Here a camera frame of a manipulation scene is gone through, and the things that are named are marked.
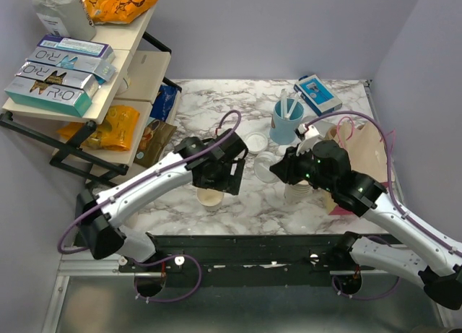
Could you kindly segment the white plastic cup lid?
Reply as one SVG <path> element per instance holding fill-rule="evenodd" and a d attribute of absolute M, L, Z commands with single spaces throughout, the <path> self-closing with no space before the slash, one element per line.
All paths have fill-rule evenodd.
<path fill-rule="evenodd" d="M 255 176 L 264 183 L 276 183 L 279 179 L 270 171 L 270 167 L 277 162 L 271 152 L 262 152 L 256 156 L 253 164 Z"/>

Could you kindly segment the white paper coffee cup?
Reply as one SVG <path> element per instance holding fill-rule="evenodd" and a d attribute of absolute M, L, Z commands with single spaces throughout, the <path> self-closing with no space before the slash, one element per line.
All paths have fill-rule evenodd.
<path fill-rule="evenodd" d="M 214 212 L 222 206 L 224 193 L 212 189 L 197 188 L 196 197 L 206 211 Z"/>

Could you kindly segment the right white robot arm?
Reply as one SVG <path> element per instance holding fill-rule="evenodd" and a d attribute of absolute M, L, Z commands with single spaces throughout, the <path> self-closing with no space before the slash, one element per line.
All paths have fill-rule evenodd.
<path fill-rule="evenodd" d="M 283 183 L 307 181 L 314 189 L 327 191 L 341 208 L 381 227 L 406 246 L 400 250 L 350 233 L 349 241 L 332 251 L 338 268 L 358 264 L 384 270 L 421 287 L 441 306 L 461 309 L 461 242 L 405 208 L 383 184 L 352 170 L 347 151 L 337 143 L 319 141 L 307 152 L 289 147 L 270 171 Z"/>

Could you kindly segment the brown pink paper bag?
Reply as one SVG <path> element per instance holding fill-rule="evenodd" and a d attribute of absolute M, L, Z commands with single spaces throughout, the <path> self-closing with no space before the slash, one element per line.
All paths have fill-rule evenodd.
<path fill-rule="evenodd" d="M 348 152 L 352 170 L 367 174 L 388 188 L 384 142 L 370 121 L 359 124 L 345 116 L 326 132 L 325 139 L 334 140 Z"/>

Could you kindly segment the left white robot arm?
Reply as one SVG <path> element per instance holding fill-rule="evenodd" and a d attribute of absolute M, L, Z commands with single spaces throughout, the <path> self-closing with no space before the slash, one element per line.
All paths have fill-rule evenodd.
<path fill-rule="evenodd" d="M 125 221 L 142 207 L 186 184 L 238 195 L 248 148 L 231 129 L 216 138 L 188 137 L 157 164 L 97 195 L 77 197 L 76 219 L 84 245 L 94 259 L 127 256 L 145 272 L 159 266 L 160 254 L 148 232 Z"/>

